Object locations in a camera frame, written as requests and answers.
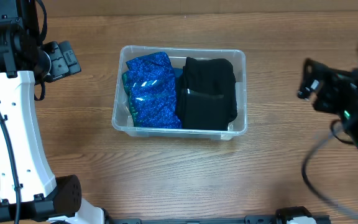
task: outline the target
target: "black cloth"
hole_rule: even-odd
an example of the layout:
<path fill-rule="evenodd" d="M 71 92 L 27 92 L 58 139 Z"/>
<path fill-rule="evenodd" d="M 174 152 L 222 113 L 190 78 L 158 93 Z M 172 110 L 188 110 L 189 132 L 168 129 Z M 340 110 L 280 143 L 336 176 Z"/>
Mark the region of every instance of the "black cloth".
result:
<path fill-rule="evenodd" d="M 182 128 L 227 131 L 237 117 L 235 85 L 228 60 L 188 57 L 177 80 L 176 114 Z"/>

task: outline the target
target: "plastic container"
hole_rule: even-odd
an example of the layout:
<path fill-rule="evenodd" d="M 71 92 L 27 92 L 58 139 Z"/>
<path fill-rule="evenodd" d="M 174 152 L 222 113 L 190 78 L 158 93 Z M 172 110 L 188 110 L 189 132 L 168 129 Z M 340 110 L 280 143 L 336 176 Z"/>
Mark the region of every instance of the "plastic container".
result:
<path fill-rule="evenodd" d="M 138 128 L 134 127 L 129 112 L 127 95 L 122 85 L 121 75 L 128 71 L 126 62 L 136 57 L 156 52 L 166 52 L 174 68 L 182 68 L 187 57 L 198 60 L 225 58 L 233 64 L 236 76 L 237 118 L 229 124 L 228 131 L 209 131 L 192 129 L 166 129 L 166 128 Z M 149 137 L 183 137 L 183 138 L 210 138 L 214 140 L 230 140 L 247 131 L 247 88 L 246 88 L 246 56 L 240 50 L 218 49 L 177 49 L 163 47 L 126 46 L 122 48 L 117 74 L 116 97 L 112 112 L 112 126 L 125 131 L 130 136 Z"/>

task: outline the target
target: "wood grain surface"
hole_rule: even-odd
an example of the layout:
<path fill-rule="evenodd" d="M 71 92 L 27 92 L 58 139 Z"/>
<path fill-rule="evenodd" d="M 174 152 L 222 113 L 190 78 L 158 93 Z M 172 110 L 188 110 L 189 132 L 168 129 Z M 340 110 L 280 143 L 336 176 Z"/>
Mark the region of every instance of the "wood grain surface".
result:
<path fill-rule="evenodd" d="M 358 11 L 358 0 L 43 0 L 49 17 Z"/>
<path fill-rule="evenodd" d="M 334 223 L 353 223 L 302 181 L 303 157 L 335 116 L 315 112 L 296 91 L 307 57 L 340 69 L 358 66 L 358 12 L 54 18 L 47 40 L 70 40 L 83 69 L 47 84 L 46 99 L 36 103 L 47 159 L 56 176 L 76 174 L 83 196 L 114 218 L 243 217 L 304 205 Z M 248 131 L 209 141 L 132 138 L 114 130 L 125 45 L 244 51 Z M 358 211 L 354 147 L 331 141 L 309 175 Z"/>

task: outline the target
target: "black cable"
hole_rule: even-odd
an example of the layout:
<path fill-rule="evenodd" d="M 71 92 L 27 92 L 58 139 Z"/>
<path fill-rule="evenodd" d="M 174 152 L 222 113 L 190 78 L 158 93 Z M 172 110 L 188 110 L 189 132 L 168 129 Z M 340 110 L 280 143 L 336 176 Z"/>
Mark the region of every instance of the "black cable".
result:
<path fill-rule="evenodd" d="M 41 100 L 45 99 L 46 88 L 45 88 L 45 81 L 43 78 L 41 79 L 40 84 L 41 84 L 41 96 L 40 96 L 40 98 L 37 98 L 37 96 L 34 94 L 35 101 L 41 101 Z"/>
<path fill-rule="evenodd" d="M 9 154 L 9 161 L 11 162 L 11 170 L 12 170 L 12 176 L 13 176 L 13 183 L 14 183 L 14 190 L 16 192 L 16 215 L 14 223 L 18 224 L 20 220 L 20 212 L 21 212 L 21 186 L 19 184 L 19 178 L 17 176 L 17 169 L 16 169 L 16 162 L 15 162 L 15 156 L 13 154 L 13 148 L 12 148 L 12 142 L 11 138 L 9 137 L 9 133 L 6 128 L 5 121 L 7 120 L 7 117 L 2 117 L 2 114 L 0 112 L 0 125 L 2 129 L 2 133 L 5 137 L 6 147 L 7 147 L 7 153 Z"/>
<path fill-rule="evenodd" d="M 331 130 L 331 133 L 333 134 L 333 136 L 338 139 L 338 141 L 340 141 L 341 143 L 344 143 L 344 144 L 348 144 L 348 145 L 354 145 L 354 143 L 352 141 L 347 141 L 347 140 L 343 140 L 343 139 L 340 139 L 338 137 L 338 135 L 334 134 L 334 125 L 338 122 L 340 122 L 341 120 L 340 119 L 335 119 L 331 122 L 331 124 L 329 125 L 329 129 Z"/>
<path fill-rule="evenodd" d="M 358 117 L 353 117 L 348 122 L 344 123 L 343 126 L 339 127 L 338 129 L 334 130 L 326 139 L 321 140 L 317 144 L 315 144 L 305 157 L 302 163 L 302 178 L 305 182 L 306 186 L 308 186 L 309 190 L 314 193 L 320 200 L 328 204 L 329 206 L 335 208 L 336 210 L 342 212 L 343 214 L 347 215 L 350 218 L 353 218 L 355 220 L 358 220 L 358 213 L 353 212 L 351 209 L 342 206 L 338 203 L 334 203 L 334 200 L 325 196 L 320 191 L 318 191 L 313 184 L 309 181 L 308 175 L 306 174 L 306 168 L 310 161 L 310 159 L 317 153 L 317 151 L 322 148 L 329 140 L 335 137 L 338 133 L 340 133 L 342 130 L 346 130 L 348 127 L 350 127 L 353 123 L 355 123 L 358 120 Z"/>
<path fill-rule="evenodd" d="M 44 3 L 42 2 L 42 0 L 36 0 L 36 1 L 40 5 L 42 12 L 44 13 L 44 24 L 42 25 L 42 31 L 41 31 L 41 34 L 40 34 L 40 37 L 38 40 L 38 46 L 41 46 L 42 42 L 47 37 L 47 32 L 48 32 L 47 10 L 45 9 L 45 6 L 44 6 Z"/>

